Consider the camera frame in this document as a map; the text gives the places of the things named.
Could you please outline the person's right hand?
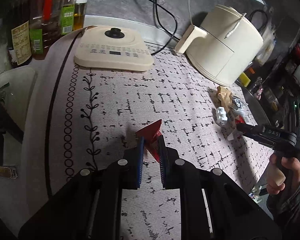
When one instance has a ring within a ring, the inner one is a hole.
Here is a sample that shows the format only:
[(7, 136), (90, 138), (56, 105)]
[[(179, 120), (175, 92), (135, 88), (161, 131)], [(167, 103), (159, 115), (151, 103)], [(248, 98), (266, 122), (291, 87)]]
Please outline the person's right hand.
[[(277, 195), (285, 189), (285, 180), (287, 176), (277, 167), (278, 157), (273, 153), (269, 158), (269, 167), (267, 175), (267, 192)], [(296, 158), (281, 158), (281, 166), (285, 168), (292, 178), (288, 180), (289, 192), (293, 194), (300, 186), (300, 161)]]

